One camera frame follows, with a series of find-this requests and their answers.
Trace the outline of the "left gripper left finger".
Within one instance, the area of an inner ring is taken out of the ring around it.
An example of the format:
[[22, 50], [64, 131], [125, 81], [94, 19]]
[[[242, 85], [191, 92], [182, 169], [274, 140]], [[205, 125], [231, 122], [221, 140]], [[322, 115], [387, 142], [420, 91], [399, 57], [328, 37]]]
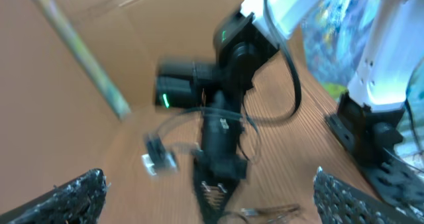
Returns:
[[10, 211], [2, 223], [98, 223], [107, 195], [106, 177], [100, 168], [56, 186]]

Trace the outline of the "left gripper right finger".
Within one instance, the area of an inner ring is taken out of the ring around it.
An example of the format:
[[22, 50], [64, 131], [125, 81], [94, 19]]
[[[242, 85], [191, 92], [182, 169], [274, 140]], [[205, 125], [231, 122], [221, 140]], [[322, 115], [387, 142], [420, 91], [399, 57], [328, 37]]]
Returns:
[[392, 207], [318, 167], [313, 203], [322, 223], [420, 224], [420, 216]]

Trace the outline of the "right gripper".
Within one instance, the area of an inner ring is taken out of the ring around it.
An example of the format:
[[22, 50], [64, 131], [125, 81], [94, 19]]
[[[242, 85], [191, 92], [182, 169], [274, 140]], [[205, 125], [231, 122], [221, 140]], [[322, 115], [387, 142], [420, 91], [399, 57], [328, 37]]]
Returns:
[[237, 154], [242, 132], [240, 101], [216, 91], [203, 110], [201, 150], [193, 158], [193, 190], [205, 224], [218, 224], [240, 181], [246, 179], [248, 161]]

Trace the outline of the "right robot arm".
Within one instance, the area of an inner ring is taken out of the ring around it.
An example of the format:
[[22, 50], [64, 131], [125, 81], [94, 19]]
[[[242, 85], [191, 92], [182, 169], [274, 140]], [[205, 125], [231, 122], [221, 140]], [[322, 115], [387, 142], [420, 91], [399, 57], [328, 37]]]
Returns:
[[[255, 72], [276, 53], [288, 64], [301, 104], [301, 86], [286, 40], [322, 0], [244, 0], [215, 33], [213, 64], [165, 62], [155, 103], [203, 115], [201, 148], [193, 153], [193, 188], [205, 223], [225, 206], [245, 178], [241, 114]], [[407, 87], [423, 55], [423, 0], [381, 0], [370, 37], [336, 113], [327, 124], [377, 192], [374, 199], [318, 171], [313, 201], [323, 223], [422, 223], [423, 182], [394, 154], [396, 130], [410, 107]]]

